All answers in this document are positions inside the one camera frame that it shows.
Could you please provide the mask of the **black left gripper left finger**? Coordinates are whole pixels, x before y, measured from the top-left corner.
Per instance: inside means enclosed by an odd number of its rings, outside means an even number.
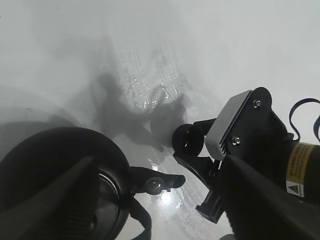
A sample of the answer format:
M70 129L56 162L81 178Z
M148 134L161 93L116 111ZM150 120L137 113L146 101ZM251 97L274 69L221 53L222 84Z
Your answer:
M1 213L0 236L5 240L21 240L37 230L58 209L94 163L93 157L81 159L43 190Z

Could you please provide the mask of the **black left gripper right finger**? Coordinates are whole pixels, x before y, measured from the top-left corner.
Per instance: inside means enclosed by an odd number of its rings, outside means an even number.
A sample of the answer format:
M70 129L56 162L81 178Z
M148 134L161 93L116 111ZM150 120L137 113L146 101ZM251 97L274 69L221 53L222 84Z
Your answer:
M285 193L265 176L254 170L243 160L226 156L226 162L236 167L248 183L255 188L261 198L269 205L277 216L306 240L320 237L320 208L298 200Z

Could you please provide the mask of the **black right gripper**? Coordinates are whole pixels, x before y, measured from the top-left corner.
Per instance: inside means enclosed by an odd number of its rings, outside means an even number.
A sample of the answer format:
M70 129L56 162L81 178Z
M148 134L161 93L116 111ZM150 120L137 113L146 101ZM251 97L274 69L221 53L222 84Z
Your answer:
M211 129L216 118L195 121L197 133L197 148L206 147L205 137ZM276 160L272 152L276 145L289 136L285 125L272 110L272 97L264 87L252 90L252 93L239 113L234 125L227 134L226 155L237 157L250 165L253 169L272 179L275 171L271 169ZM223 191L220 189L219 177L225 176L228 180L234 176L219 170L226 164L211 157L191 156L180 153L173 154L178 164L188 169L207 188L209 193L197 211L207 220L217 223L225 211L230 207L229 213L233 217L243 217L246 221L256 222L258 218L263 221L281 224L283 219L267 205L263 198L249 189L249 184L241 184L241 191L231 190L233 197L223 200Z

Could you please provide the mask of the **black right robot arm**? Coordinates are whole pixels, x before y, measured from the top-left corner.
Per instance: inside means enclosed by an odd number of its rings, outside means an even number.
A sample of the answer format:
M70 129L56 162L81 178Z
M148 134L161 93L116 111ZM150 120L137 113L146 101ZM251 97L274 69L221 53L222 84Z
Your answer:
M216 118L179 126L172 147L175 160L208 188L196 209L213 223L224 212L218 178L228 156L243 160L287 193L320 203L320 147L301 142L297 129L287 130L264 87L231 97Z

